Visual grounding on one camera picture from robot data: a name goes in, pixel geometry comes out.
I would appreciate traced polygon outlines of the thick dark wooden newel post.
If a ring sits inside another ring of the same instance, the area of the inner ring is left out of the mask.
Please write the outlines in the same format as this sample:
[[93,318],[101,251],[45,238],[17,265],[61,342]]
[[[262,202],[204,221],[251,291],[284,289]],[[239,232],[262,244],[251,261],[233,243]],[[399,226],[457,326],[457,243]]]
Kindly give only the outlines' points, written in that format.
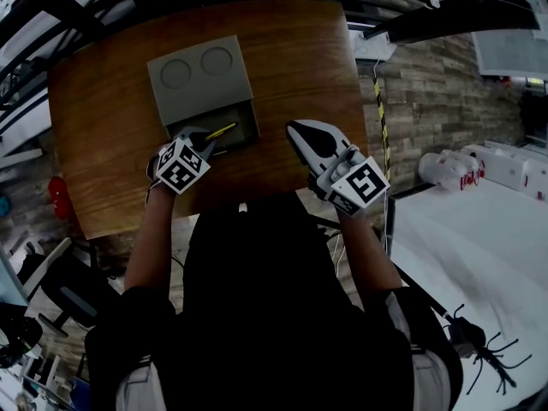
[[539,30],[535,15],[525,10],[494,13],[443,15],[428,11],[423,15],[410,14],[395,18],[387,33],[390,42],[408,45],[420,41],[436,39],[462,33],[495,30]]

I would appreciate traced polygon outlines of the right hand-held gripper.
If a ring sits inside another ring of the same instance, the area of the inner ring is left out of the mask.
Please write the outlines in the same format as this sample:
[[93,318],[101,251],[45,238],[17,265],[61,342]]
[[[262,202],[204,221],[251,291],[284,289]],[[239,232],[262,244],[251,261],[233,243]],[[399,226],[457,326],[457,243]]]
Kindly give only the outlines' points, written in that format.
[[[354,217],[385,194],[390,184],[373,157],[349,146],[345,134],[334,125],[316,120],[293,120],[286,135],[301,162],[310,169],[311,189],[339,211]],[[325,167],[326,149],[347,148]]]

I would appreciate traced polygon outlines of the grey cap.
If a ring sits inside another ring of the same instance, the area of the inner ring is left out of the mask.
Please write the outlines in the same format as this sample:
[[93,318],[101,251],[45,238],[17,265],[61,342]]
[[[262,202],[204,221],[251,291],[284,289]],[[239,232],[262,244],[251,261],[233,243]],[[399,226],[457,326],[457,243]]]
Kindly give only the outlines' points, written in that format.
[[485,332],[463,317],[449,324],[450,344],[460,358],[469,359],[486,344]]

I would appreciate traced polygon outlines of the person's black clothing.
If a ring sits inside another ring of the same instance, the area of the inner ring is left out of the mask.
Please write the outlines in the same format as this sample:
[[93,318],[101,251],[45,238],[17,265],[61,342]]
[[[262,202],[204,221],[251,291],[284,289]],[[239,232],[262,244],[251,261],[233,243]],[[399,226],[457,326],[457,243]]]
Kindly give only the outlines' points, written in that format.
[[86,337],[92,411],[452,411],[457,352],[365,215],[341,216],[360,297],[288,192],[199,215],[169,298],[174,195],[151,192],[123,293]]

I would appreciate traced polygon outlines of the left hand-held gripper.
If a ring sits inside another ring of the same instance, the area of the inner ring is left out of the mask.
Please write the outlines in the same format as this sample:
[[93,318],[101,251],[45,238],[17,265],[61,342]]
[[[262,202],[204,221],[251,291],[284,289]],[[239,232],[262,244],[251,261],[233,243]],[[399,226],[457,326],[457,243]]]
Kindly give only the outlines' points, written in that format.
[[206,160],[212,155],[217,142],[208,140],[198,154],[189,139],[192,134],[201,132],[201,127],[184,127],[178,132],[178,138],[158,154],[155,176],[177,194],[183,194],[210,169]]

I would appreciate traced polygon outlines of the grey drawer box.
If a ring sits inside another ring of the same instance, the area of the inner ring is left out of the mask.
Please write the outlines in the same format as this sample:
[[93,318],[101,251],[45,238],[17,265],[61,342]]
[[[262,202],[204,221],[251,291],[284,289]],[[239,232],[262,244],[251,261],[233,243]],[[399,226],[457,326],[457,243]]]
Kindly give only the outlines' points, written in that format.
[[253,91],[235,35],[158,57],[147,69],[160,122],[170,138],[186,126],[211,133],[231,126],[216,144],[218,151],[230,151],[260,137]]

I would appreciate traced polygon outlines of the white cardboard box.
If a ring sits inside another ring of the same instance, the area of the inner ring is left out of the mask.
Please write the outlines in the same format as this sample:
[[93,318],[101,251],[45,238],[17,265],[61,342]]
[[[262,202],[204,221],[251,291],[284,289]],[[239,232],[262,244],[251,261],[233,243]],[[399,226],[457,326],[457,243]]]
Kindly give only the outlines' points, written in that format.
[[483,164],[485,179],[548,204],[548,161],[531,158],[527,150],[504,144],[468,145],[462,152]]

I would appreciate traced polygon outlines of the yellow pen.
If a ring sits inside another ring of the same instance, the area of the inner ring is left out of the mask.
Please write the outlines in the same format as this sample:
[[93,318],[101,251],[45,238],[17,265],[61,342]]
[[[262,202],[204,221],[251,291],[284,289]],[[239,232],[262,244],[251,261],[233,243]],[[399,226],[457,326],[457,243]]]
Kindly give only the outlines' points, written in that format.
[[206,137],[205,137],[205,141],[210,141],[210,140],[215,140],[217,139],[218,137],[228,133],[229,131],[231,131],[232,129],[236,128],[237,126],[239,125],[238,122],[232,122],[230,124],[228,124],[227,126],[224,126],[223,128],[220,128],[219,130],[211,133],[211,134],[208,134]]

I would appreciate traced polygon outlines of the wooden table with black legs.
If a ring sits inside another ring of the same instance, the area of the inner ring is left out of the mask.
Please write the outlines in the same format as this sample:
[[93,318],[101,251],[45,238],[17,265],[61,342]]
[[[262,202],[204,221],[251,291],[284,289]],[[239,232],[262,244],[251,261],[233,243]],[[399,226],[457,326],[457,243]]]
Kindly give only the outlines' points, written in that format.
[[240,43],[259,138],[214,157],[209,172],[178,198],[178,216],[304,188],[307,173],[285,133],[290,120],[332,123],[366,148],[341,4],[256,0],[148,21],[74,54],[48,75],[55,148],[86,238],[140,225],[146,165],[167,139],[147,63],[231,35]]

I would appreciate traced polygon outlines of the person's left forearm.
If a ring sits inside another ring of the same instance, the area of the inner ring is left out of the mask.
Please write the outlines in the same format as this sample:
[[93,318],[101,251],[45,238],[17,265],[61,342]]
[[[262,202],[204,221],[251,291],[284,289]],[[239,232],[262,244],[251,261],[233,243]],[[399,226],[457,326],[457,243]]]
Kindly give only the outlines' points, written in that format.
[[125,273],[126,291],[145,288],[163,301],[170,301],[171,228],[175,199],[175,193],[165,185],[150,190]]

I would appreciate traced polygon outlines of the black coat rack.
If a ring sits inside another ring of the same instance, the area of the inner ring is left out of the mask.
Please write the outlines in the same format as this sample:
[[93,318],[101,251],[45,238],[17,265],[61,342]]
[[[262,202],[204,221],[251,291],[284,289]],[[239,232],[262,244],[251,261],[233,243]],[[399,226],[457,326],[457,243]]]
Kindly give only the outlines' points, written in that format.
[[[462,317],[459,316],[458,313],[465,307],[465,304],[461,304],[454,312],[453,314],[450,314],[450,312],[445,309],[436,299],[434,299],[431,295],[429,295],[415,280],[413,280],[406,272],[404,272],[401,268],[399,268],[396,265],[396,269],[402,278],[402,280],[411,288],[419,292],[425,300],[428,302],[430,308],[442,319],[446,321],[446,325],[443,326],[444,329],[446,329],[449,333],[449,324],[452,321],[453,318]],[[495,373],[499,376],[499,384],[497,387],[496,392],[499,391],[502,392],[502,395],[505,396],[507,393],[507,387],[510,386],[511,388],[515,389],[517,387],[517,383],[512,377],[509,375],[510,370],[514,370],[517,367],[523,365],[525,362],[530,360],[532,358],[532,354],[529,354],[526,358],[521,360],[520,362],[514,364],[514,365],[506,365],[502,363],[501,359],[504,357],[503,352],[506,349],[511,348],[512,346],[516,345],[519,342],[519,339],[516,338],[512,342],[509,342],[508,344],[502,346],[501,348],[491,348],[492,342],[500,337],[502,335],[502,332],[499,331],[497,334],[495,334],[490,340],[486,340],[486,344],[483,348],[479,349],[475,354],[472,355],[473,362],[472,364],[475,365],[476,363],[479,363],[479,370],[476,374],[476,377],[474,381],[471,383],[468,391],[466,392],[466,395],[468,396],[474,386],[477,384],[477,381],[480,378],[480,375],[483,371],[484,364],[488,364]]]

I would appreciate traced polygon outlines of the person's right forearm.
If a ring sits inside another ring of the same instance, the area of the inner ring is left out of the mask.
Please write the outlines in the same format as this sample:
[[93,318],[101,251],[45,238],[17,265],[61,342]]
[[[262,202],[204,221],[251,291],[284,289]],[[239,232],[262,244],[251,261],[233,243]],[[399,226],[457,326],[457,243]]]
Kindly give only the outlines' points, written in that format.
[[377,238],[367,215],[337,210],[354,285],[363,307],[374,296],[402,287],[402,279]]

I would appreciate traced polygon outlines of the black office chair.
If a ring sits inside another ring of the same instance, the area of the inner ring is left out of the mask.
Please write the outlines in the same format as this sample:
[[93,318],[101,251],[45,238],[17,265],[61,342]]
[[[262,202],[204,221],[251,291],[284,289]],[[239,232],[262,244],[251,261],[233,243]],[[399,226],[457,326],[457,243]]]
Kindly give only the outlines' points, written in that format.
[[39,322],[61,338],[69,334],[63,329],[68,319],[90,330],[100,313],[117,301],[120,294],[110,284],[109,273],[98,266],[95,245],[86,245],[64,238],[47,256],[39,256],[34,270],[22,266],[20,278],[30,301],[41,290],[61,313],[56,319],[39,315]]

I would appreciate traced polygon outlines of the light blue desk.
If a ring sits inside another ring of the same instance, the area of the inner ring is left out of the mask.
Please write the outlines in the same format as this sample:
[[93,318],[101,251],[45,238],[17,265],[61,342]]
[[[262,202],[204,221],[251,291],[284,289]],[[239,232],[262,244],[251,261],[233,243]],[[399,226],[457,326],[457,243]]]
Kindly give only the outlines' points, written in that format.
[[28,301],[19,278],[16,276],[0,243],[0,302],[27,307]]

